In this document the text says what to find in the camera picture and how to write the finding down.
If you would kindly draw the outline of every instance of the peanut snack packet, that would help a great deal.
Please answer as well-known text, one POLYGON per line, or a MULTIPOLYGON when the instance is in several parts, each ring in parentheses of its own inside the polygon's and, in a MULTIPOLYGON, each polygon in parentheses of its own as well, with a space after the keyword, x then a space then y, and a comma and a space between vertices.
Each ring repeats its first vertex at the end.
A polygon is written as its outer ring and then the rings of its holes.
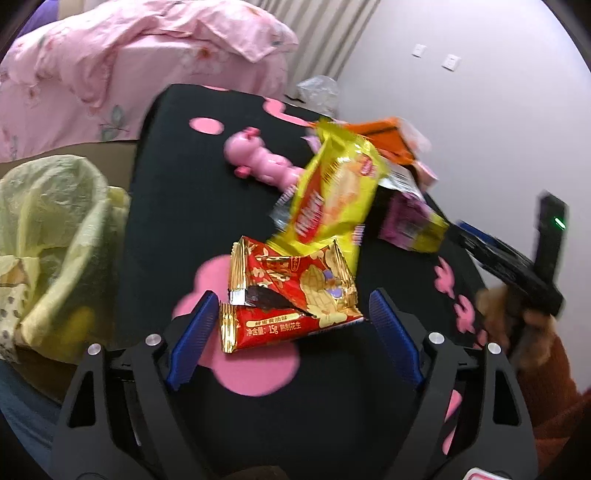
POLYGON ((225 353, 363 321, 336 241, 305 257, 286 257, 243 236, 232 249, 229 291, 219 317, 225 353))

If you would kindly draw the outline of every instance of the pink toy pig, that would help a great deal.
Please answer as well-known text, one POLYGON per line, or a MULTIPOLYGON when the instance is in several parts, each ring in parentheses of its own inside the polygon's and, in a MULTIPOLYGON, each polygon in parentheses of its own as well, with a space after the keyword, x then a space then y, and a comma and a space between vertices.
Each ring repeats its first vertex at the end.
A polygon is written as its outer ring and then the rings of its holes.
POLYGON ((245 179, 252 175, 284 192, 298 182, 304 169, 294 167, 285 157, 266 149, 260 133, 258 128, 248 127, 232 135, 226 140, 224 155, 237 167, 234 170, 237 177, 245 179))

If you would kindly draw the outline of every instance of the bed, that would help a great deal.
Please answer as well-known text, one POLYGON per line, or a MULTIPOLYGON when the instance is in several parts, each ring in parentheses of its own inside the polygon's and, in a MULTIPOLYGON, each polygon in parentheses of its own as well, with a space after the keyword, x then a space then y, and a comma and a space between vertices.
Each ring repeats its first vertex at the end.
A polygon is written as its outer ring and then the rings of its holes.
POLYGON ((296 45, 272 15, 234 0, 112 0, 45 25, 0 64, 0 163, 136 140, 153 99, 174 83, 280 98, 296 45), (121 19, 129 25, 112 33, 121 19))

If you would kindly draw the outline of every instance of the light switch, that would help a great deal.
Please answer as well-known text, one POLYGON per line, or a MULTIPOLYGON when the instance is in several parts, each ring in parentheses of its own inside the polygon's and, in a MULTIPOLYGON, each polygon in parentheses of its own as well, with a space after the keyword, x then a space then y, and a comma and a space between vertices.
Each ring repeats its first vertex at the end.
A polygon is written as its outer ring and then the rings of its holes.
POLYGON ((413 49, 413 56, 421 58, 426 48, 426 45, 421 45, 420 43, 417 43, 413 49))
POLYGON ((456 71, 457 65, 460 63, 461 58, 456 56, 456 55, 452 55, 451 53, 446 57, 445 60, 443 60, 443 63, 441 64, 441 66, 445 69, 451 70, 452 72, 456 71))

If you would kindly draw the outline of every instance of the orange sweater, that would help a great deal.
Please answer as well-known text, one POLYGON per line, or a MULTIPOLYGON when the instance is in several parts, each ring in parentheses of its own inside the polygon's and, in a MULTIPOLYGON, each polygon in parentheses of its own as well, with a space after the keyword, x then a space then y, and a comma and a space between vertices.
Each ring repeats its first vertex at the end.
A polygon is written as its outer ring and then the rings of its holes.
POLYGON ((517 376, 534 427, 538 465, 542 472, 560 453, 591 402, 591 390, 581 395, 570 377, 569 360, 559 337, 550 359, 517 376))

